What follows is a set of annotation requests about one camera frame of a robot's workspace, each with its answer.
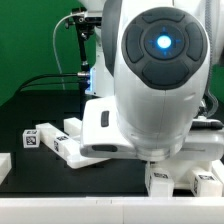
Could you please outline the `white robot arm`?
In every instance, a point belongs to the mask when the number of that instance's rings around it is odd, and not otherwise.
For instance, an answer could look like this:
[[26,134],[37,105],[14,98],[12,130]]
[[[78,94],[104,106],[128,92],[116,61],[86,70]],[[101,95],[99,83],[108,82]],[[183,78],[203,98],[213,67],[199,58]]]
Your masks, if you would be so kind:
[[223,24],[224,0],[106,0],[101,38],[114,93],[87,102],[81,154],[221,158],[224,129],[199,107]]

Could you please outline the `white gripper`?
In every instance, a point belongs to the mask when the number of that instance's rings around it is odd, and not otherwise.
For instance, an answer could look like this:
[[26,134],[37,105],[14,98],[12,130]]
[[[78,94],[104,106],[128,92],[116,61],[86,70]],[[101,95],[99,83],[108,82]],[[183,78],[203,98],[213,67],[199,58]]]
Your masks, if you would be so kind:
[[187,136],[129,133],[119,130],[83,132],[80,152],[85,157],[163,161],[212,161],[224,155],[224,131],[190,131]]

